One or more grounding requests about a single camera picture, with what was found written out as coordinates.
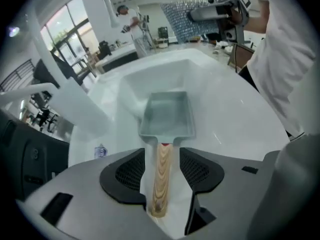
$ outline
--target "white lab coat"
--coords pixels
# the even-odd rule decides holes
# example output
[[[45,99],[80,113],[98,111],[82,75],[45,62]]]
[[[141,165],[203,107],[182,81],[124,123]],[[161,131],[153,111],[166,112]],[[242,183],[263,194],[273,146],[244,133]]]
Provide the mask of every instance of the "white lab coat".
[[[273,108],[285,130],[296,137],[304,132],[288,95],[316,58],[316,34],[295,0],[269,1],[265,39],[247,67],[260,94]]]

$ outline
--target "handle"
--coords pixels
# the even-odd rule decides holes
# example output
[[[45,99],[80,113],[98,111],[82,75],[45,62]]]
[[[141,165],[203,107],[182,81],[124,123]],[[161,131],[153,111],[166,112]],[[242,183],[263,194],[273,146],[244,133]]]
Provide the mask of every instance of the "handle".
[[[165,216],[167,211],[172,151],[172,144],[158,143],[151,210],[151,215],[157,218]]]

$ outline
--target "person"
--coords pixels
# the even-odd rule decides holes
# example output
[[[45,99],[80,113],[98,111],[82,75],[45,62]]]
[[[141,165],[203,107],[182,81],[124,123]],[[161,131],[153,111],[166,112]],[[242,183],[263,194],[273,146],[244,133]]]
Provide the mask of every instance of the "person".
[[[125,5],[120,5],[117,8],[117,12],[120,15],[128,16],[128,25],[123,27],[124,30],[122,32],[125,33],[130,31],[138,57],[146,57],[148,53],[144,41],[144,33],[139,26],[140,20],[138,13],[134,9],[129,9]]]
[[[288,99],[316,58],[316,34],[295,0],[258,0],[260,17],[250,17],[244,30],[265,33],[246,67],[239,73],[273,108],[288,136],[304,130]],[[242,16],[232,11],[231,23]]]

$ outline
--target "white table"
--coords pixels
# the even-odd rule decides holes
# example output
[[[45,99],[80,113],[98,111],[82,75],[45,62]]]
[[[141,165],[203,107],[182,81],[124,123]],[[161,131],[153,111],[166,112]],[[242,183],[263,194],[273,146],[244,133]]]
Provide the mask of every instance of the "white table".
[[[107,64],[110,64],[111,62],[114,62],[118,59],[121,59],[127,55],[136,53],[136,47],[134,44],[128,44],[126,46],[120,47],[114,51],[112,51],[111,55],[107,55],[106,57],[104,57],[102,60],[98,61],[95,64],[95,67],[103,74],[105,73],[103,67]]]
[[[187,91],[196,137],[179,146],[228,157],[262,161],[268,152],[289,142],[285,129],[262,96],[234,71],[197,49],[169,51],[124,64],[98,77],[88,96],[107,114],[108,131],[95,137],[75,126],[69,161],[72,166],[94,159],[100,144],[112,155],[145,148],[155,140],[139,136],[152,92]],[[179,152],[177,144],[174,152]]]

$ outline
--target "white wall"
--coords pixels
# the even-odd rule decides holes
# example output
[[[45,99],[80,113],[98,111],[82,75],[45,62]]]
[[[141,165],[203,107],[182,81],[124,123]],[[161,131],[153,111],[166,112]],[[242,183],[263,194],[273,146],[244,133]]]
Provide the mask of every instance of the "white wall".
[[[168,22],[163,10],[159,3],[139,5],[140,13],[142,15],[149,15],[149,29],[152,38],[158,38],[158,28],[167,27],[169,37],[173,37],[174,31]]]
[[[30,59],[34,66],[40,60],[40,55],[33,41],[30,41],[24,49],[15,49],[7,43],[0,59],[0,83],[17,67]]]

